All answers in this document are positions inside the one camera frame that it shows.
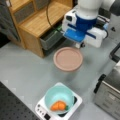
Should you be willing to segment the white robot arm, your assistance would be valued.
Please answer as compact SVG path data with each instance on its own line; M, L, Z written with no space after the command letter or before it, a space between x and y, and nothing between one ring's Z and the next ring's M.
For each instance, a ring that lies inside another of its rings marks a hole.
M120 0L78 0L78 4L64 15L63 35L77 44L85 42L99 48L107 37L106 30L96 27L100 8L120 16Z

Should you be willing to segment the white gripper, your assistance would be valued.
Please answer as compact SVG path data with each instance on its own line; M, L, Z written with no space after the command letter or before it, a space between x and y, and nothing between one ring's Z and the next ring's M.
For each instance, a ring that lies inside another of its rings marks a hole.
M97 19L81 18L77 15L77 11L72 9L64 15L62 21L63 36L67 29L82 31L85 33L85 38L79 44L85 42L99 48L102 41L107 37L107 31L96 27L96 21Z

